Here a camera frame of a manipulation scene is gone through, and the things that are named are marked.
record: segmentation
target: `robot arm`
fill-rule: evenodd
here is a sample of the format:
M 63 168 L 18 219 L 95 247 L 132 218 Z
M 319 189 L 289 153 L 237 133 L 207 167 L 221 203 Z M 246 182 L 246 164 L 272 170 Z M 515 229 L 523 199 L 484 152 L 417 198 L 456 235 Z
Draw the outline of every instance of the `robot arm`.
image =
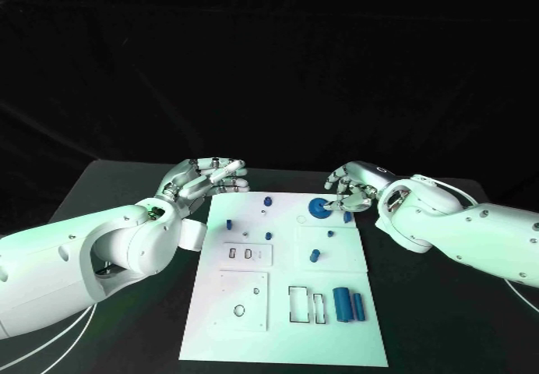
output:
M 155 197 L 0 240 L 0 339 L 37 330 L 157 274 L 175 248 L 200 250 L 206 226 L 184 219 L 204 196 L 246 192 L 243 161 L 184 160 Z M 111 262 L 95 273 L 89 254 Z
M 330 175 L 341 195 L 327 210 L 363 211 L 379 200 L 376 227 L 407 250 L 425 253 L 432 245 L 456 262 L 539 287 L 539 214 L 495 204 L 462 207 L 458 199 L 422 175 L 397 179 L 384 169 L 353 161 Z

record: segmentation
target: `black table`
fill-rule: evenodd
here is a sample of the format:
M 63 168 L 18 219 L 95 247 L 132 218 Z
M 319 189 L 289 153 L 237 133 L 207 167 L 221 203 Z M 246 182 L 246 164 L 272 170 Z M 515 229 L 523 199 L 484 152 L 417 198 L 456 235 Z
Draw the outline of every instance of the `black table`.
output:
M 152 196 L 172 165 L 95 161 L 51 222 Z M 249 169 L 252 191 L 324 193 L 328 173 Z M 477 182 L 442 178 L 479 202 Z M 191 219 L 206 222 L 210 201 Z M 85 335 L 50 373 L 498 373 L 537 372 L 539 315 L 497 277 L 430 249 L 406 251 L 373 226 L 374 206 L 356 213 L 389 368 L 178 361 L 198 253 L 177 250 L 162 272 L 98 304 Z M 530 299 L 537 290 L 518 287 Z M 31 351 L 73 322 L 0 340 L 0 365 Z M 83 322 L 10 373 L 40 373 L 60 356 Z

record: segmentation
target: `white cable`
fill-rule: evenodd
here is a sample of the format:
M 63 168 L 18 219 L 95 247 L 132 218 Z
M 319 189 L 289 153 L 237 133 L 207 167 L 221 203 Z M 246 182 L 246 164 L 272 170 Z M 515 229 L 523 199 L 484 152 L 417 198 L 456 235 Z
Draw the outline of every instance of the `white cable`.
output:
M 477 205 L 477 201 L 475 199 L 464 192 L 461 191 L 459 189 L 456 189 L 452 185 L 448 185 L 446 183 L 441 182 L 441 181 L 436 181 L 435 179 L 432 179 L 432 181 L 435 181 L 435 183 L 439 183 L 441 185 L 443 185 L 445 187 L 448 187 L 449 189 L 452 189 L 454 191 L 456 191 L 471 202 L 471 205 Z M 508 287 L 511 288 L 513 292 L 517 294 L 518 298 L 524 301 L 524 303 L 531 307 L 531 309 L 539 313 L 539 308 L 527 301 L 527 299 L 520 295 L 520 292 L 514 289 L 511 283 L 508 282 L 507 279 L 504 279 Z
M 95 312 L 95 307 L 96 307 L 98 305 L 96 304 L 93 304 L 93 309 L 92 309 L 92 314 L 89 314 L 89 318 L 87 318 L 87 321 L 86 321 L 86 324 L 85 324 L 85 326 L 83 326 L 83 329 L 82 329 L 82 331 L 80 331 L 80 334 L 79 334 L 79 336 L 77 336 L 77 338 L 76 338 L 76 340 L 74 340 L 74 342 L 70 344 L 70 347 L 67 348 L 67 350 L 66 350 L 66 352 L 59 356 L 59 359 L 53 362 L 53 364 L 41 371 L 41 374 L 44 374 L 53 367 L 54 367 L 54 365 L 62 361 L 62 358 L 67 355 L 67 353 L 69 353 L 69 351 L 73 349 L 73 346 L 76 345 L 76 343 L 79 342 L 79 339 L 80 339 L 80 337 L 82 337 L 82 335 L 83 335 L 83 332 L 86 331 L 86 328 L 87 328 L 87 325 L 89 325 L 89 322 L 90 322 L 90 320 L 92 320 L 92 317 L 93 317 L 93 312 Z
M 520 292 L 514 289 L 513 285 L 508 283 L 508 280 L 504 279 L 505 283 L 508 284 L 508 287 L 511 288 L 511 290 L 514 291 L 514 293 L 518 295 L 518 298 L 524 301 L 524 303 L 536 310 L 536 312 L 539 313 L 539 309 L 536 308 L 536 306 L 526 300 L 526 298 L 520 295 Z
M 21 360 L 25 360 L 33 354 L 36 354 L 41 349 L 44 349 L 66 333 L 67 331 L 74 327 L 74 325 L 79 323 L 79 320 L 83 318 L 83 316 L 87 314 L 89 309 L 92 307 L 89 306 L 86 310 L 83 311 L 82 315 L 79 318 L 74 320 L 74 322 L 69 325 L 69 327 L 38 347 L 36 348 L 30 353 L 27 353 L 23 357 L 17 358 L 14 361 L 11 361 L 8 364 L 0 367 L 0 372 L 7 369 L 10 366 L 17 364 Z

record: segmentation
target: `black backdrop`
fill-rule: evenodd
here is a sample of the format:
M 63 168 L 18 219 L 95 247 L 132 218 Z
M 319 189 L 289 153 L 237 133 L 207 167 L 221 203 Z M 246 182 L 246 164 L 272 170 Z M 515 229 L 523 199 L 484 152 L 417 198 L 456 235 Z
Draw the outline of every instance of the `black backdrop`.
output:
M 531 25 L 513 9 L 0 2 L 0 233 L 93 159 L 234 157 L 475 179 L 539 210 Z

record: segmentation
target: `oval hole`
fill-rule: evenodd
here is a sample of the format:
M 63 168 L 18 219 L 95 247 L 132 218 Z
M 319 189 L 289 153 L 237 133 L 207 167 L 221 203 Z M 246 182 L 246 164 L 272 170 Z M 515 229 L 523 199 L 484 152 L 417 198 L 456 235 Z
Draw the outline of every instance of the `oval hole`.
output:
M 0 281 L 7 282 L 7 271 L 0 266 Z
M 67 247 L 64 245 L 59 246 L 59 256 L 62 257 L 62 260 L 64 262 L 69 261 L 69 251 L 67 251 Z
M 236 305 L 236 307 L 233 308 L 233 314 L 240 317 L 245 313 L 245 308 L 243 308 L 243 305 Z

